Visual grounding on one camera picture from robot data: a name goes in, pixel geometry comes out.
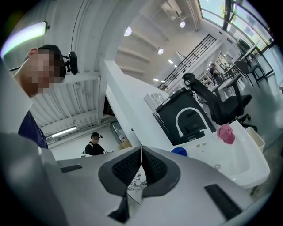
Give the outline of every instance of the black office chair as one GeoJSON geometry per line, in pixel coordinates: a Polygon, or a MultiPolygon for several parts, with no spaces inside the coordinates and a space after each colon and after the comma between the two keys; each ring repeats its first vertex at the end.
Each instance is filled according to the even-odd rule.
{"type": "Polygon", "coordinates": [[[227,124],[232,121],[238,120],[243,127],[252,127],[257,131],[257,127],[254,125],[245,124],[246,119],[250,120],[250,115],[246,114],[241,119],[238,116],[243,115],[244,107],[251,101],[251,95],[240,95],[239,88],[237,86],[237,81],[241,75],[237,75],[233,78],[233,81],[228,87],[233,86],[236,97],[229,97],[224,102],[221,101],[221,98],[215,96],[212,92],[209,91],[200,81],[195,78],[195,75],[192,73],[186,73],[183,76],[184,83],[186,86],[190,87],[194,92],[196,92],[200,97],[202,97],[206,104],[210,108],[211,119],[219,125],[227,124]]]}
{"type": "Polygon", "coordinates": [[[254,65],[254,66],[252,66],[251,68],[248,68],[247,62],[245,62],[245,61],[240,61],[240,60],[235,61],[235,65],[236,65],[236,67],[237,67],[241,72],[243,72],[244,74],[247,75],[249,81],[251,82],[251,84],[252,84],[252,86],[253,86],[253,83],[252,83],[251,79],[250,79],[249,76],[248,76],[249,73],[252,73],[252,75],[253,75],[253,77],[255,78],[255,81],[256,81],[258,87],[260,87],[260,85],[258,84],[258,81],[259,81],[260,79],[259,79],[258,74],[256,73],[256,69],[257,69],[257,68],[260,69],[260,67],[259,67],[258,65],[254,65]]]}

